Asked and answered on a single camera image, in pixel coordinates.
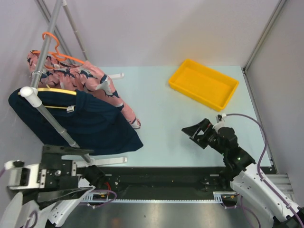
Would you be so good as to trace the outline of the navy blue shorts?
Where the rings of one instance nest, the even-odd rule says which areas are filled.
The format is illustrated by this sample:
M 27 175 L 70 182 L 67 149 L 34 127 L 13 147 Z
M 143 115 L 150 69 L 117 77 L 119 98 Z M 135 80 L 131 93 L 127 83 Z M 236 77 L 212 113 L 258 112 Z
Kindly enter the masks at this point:
M 8 102 L 19 118 L 44 144 L 67 146 L 68 143 L 45 117 L 18 93 L 19 90 L 14 91 Z M 137 132 L 120 110 L 91 94 L 82 91 L 77 91 L 76 96 L 39 92 L 38 97 L 43 105 L 75 105 L 71 113 L 50 108 L 48 111 L 82 149 L 93 150 L 94 155 L 134 152 L 143 147 Z

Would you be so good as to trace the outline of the yellow plastic hanger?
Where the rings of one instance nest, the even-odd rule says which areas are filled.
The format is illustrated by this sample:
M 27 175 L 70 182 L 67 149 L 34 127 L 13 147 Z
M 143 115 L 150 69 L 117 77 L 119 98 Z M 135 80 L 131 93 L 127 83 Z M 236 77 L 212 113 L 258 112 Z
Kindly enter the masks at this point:
M 77 95 L 76 91 L 70 91 L 65 89 L 58 89 L 58 88 L 38 88 L 38 92 L 53 92 L 53 93 L 60 93 L 60 94 L 66 94 L 66 95 Z M 66 110 L 68 113 L 71 113 L 75 110 L 75 105 L 71 105 L 69 107 L 59 107 L 59 106 L 49 106 L 46 105 L 46 108 L 50 109 L 60 109 L 60 110 Z

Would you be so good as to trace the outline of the pink shark print shorts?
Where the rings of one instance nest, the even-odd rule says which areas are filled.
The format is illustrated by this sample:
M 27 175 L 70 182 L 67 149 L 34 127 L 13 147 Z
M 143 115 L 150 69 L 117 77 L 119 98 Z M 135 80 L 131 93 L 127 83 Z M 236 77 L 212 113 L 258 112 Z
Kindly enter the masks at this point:
M 47 56 L 38 86 L 88 92 L 118 108 L 134 129 L 141 127 L 140 120 L 121 98 L 110 76 L 89 61 L 77 65 Z

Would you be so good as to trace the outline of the orange plastic hanger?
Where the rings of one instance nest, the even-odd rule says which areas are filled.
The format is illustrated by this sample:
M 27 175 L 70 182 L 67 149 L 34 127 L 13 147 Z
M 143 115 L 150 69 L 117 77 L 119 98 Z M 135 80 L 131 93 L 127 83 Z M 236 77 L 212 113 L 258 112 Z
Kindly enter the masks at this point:
M 58 50 L 58 47 L 60 45 L 60 42 L 59 42 L 58 38 L 55 35 L 53 35 L 52 33 L 50 33 L 50 32 L 43 32 L 42 33 L 42 39 L 45 40 L 46 36 L 48 36 L 50 38 L 53 38 L 56 41 L 56 45 L 54 47 L 55 52 L 49 51 L 48 53 L 52 57 L 54 57 L 57 61 L 66 61 L 67 59 L 69 59 L 69 60 L 73 60 L 75 62 L 78 62 L 80 64 L 84 64 L 85 63 L 83 60 L 80 60 L 78 58 L 75 58 L 75 57 L 68 56 L 68 55 L 60 53 L 59 50 Z

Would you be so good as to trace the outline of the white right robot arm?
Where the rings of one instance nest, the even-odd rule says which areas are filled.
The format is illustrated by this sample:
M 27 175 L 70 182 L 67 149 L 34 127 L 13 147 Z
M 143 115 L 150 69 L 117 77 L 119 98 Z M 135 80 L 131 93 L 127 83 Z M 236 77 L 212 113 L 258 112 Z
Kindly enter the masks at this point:
M 304 209 L 289 199 L 262 171 L 260 165 L 238 144 L 233 128 L 224 126 L 222 115 L 213 125 L 209 119 L 182 131 L 198 146 L 211 147 L 223 156 L 219 185 L 233 190 L 273 221 L 275 228 L 302 228 Z

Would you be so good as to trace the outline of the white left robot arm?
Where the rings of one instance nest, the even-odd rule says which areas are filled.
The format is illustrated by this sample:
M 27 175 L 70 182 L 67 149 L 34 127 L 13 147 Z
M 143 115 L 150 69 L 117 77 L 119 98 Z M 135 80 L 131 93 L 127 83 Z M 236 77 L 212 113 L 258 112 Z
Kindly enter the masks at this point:
M 2 228 L 59 228 L 79 203 L 94 189 L 105 184 L 105 173 L 96 165 L 77 171 L 76 161 L 65 155 L 86 155 L 91 150 L 44 145 L 41 161 L 25 165 L 8 161 L 1 174 L 8 172 L 12 195 L 0 221 Z

